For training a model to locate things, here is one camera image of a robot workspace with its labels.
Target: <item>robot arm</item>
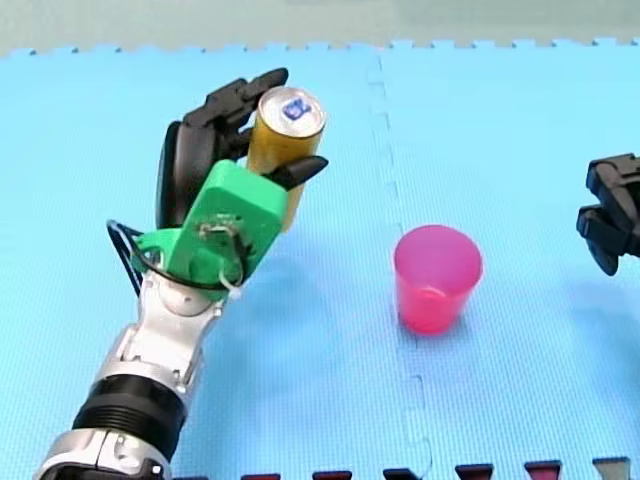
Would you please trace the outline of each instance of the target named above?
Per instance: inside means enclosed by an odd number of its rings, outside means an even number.
[[[278,69],[236,80],[169,126],[157,230],[108,222],[139,297],[138,321],[116,339],[71,430],[55,440],[34,480],[173,479],[202,342],[281,232],[288,191],[328,163],[309,156],[258,175],[235,162],[251,137],[240,129],[261,95],[287,76]]]
[[[596,263],[613,276],[619,257],[640,257],[640,159],[629,153],[594,160],[586,183],[600,204],[580,209],[577,229]]]

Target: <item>yellow can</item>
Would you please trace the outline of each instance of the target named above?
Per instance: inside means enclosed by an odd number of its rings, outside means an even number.
[[[261,175],[309,155],[315,155],[327,114],[310,93],[292,87],[275,87],[258,102],[251,134],[247,168]],[[304,185],[289,192],[283,232],[291,227]]]

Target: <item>pink cup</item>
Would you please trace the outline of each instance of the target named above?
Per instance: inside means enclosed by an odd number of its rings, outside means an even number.
[[[475,243],[442,225],[404,235],[393,260],[398,316],[420,334],[447,331],[482,277],[482,255]]]

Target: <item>blue foam mat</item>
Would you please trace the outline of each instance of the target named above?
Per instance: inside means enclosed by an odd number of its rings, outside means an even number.
[[[104,221],[153,227],[164,130],[206,93],[285,65],[330,112],[330,168],[206,346],[174,460],[234,480],[407,467],[526,478],[558,459],[638,461],[640,286],[601,274],[575,232],[589,160],[640,151],[640,49],[16,52],[0,61],[0,471],[28,478],[77,408],[134,298]],[[485,277],[450,334],[397,325],[403,231],[472,236]]]

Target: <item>floor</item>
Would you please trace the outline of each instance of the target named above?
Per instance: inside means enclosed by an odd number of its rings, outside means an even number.
[[[451,39],[460,45],[490,39],[554,38],[588,43],[640,35],[640,4],[631,0],[4,0],[0,55],[15,48],[45,52],[60,46],[123,49],[154,44],[216,49],[229,43],[259,47],[267,42],[301,46],[390,39],[428,44]]]

